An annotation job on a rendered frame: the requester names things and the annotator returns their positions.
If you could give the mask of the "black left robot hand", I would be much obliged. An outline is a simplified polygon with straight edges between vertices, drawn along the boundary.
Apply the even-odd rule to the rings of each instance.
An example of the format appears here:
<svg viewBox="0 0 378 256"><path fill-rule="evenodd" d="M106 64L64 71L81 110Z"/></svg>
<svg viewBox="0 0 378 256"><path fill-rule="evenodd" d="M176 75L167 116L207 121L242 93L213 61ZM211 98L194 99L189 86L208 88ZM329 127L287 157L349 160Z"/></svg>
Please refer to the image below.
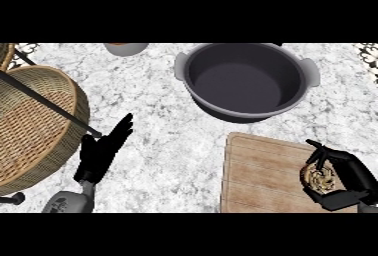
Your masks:
<svg viewBox="0 0 378 256"><path fill-rule="evenodd" d="M98 184L109 170L115 154L118 153L129 136L133 133L133 114L129 113L118 122L111 133L95 140L86 134L81 138L80 165L74 180Z"/></svg>

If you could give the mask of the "grey cup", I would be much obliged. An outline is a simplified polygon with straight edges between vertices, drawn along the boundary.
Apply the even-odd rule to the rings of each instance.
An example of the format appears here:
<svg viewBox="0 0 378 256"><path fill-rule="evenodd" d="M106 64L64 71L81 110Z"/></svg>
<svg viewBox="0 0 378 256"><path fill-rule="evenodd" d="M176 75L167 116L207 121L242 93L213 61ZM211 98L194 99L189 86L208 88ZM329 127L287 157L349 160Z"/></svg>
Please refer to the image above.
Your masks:
<svg viewBox="0 0 378 256"><path fill-rule="evenodd" d="M127 57L139 54L148 47L148 43L105 43L105 48L111 54Z"/></svg>

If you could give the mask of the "brown cupcake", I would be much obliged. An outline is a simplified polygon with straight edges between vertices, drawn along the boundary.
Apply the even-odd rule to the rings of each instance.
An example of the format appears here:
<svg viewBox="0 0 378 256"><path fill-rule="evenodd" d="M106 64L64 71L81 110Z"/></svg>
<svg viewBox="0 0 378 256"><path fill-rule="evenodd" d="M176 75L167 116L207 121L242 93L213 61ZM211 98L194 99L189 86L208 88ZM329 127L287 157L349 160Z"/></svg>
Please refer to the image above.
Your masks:
<svg viewBox="0 0 378 256"><path fill-rule="evenodd" d="M344 190L335 169L329 162L325 162L320 170L318 164L306 164L300 170L300 183L303 191L309 196L323 196L337 190Z"/></svg>

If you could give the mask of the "dark grey pot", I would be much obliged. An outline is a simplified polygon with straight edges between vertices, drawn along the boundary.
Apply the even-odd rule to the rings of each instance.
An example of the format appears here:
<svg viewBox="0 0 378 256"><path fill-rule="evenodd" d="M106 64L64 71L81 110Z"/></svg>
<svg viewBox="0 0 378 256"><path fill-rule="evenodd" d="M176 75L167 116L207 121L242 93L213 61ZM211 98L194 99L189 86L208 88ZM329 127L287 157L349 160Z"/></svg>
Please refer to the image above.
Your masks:
<svg viewBox="0 0 378 256"><path fill-rule="evenodd" d="M174 76L204 112L233 123L285 113L320 84L315 61L272 43L201 44L177 54Z"/></svg>

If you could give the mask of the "wooden cutting board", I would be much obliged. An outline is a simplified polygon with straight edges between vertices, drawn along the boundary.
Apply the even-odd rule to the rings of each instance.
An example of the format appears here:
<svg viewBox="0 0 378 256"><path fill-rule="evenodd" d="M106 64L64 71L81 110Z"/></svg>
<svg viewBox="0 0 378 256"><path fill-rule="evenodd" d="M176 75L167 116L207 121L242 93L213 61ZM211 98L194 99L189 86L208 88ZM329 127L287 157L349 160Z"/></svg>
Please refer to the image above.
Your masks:
<svg viewBox="0 0 378 256"><path fill-rule="evenodd" d="M315 148L232 132L226 139L222 213L326 213L303 191L300 170Z"/></svg>

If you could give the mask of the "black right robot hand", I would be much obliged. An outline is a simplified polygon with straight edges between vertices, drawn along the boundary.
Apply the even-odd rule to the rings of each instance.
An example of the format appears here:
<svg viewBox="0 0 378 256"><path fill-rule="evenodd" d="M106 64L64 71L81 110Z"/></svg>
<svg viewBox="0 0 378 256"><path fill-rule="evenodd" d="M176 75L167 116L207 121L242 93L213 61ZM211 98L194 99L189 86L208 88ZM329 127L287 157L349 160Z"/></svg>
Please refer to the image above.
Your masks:
<svg viewBox="0 0 378 256"><path fill-rule="evenodd" d="M329 161L344 185L344 190L326 194L304 185L303 191L313 202L328 211L357 206L359 213L378 213L378 179L359 158L347 151L334 150L310 139L306 142L316 147L306 163L316 164L316 170L320 171L325 161Z"/></svg>

